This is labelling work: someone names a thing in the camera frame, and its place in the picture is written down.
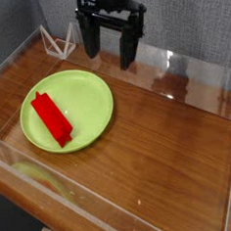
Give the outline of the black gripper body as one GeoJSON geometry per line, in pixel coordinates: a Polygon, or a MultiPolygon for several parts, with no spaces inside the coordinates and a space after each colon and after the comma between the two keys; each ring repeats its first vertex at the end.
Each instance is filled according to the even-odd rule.
{"type": "Polygon", "coordinates": [[[78,15],[93,18],[102,27],[132,29],[141,38],[147,8],[135,0],[76,0],[78,15]]]}

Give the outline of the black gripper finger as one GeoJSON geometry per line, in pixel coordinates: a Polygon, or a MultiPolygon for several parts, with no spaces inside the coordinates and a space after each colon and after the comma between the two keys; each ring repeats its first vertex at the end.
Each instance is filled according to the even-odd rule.
{"type": "Polygon", "coordinates": [[[100,26],[89,17],[80,17],[81,36],[83,38],[84,48],[90,59],[94,59],[100,51],[100,26]]]}
{"type": "Polygon", "coordinates": [[[135,61],[138,41],[138,36],[131,28],[125,29],[122,32],[122,36],[119,40],[121,69],[128,69],[131,63],[135,61]]]}

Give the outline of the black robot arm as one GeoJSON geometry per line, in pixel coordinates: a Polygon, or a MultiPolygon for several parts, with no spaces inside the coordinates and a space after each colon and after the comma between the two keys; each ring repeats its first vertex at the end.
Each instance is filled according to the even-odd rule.
{"type": "Polygon", "coordinates": [[[120,68],[128,69],[144,35],[144,14],[147,8],[134,0],[77,0],[76,18],[84,48],[90,59],[100,52],[100,27],[119,31],[121,38],[120,68]]]}

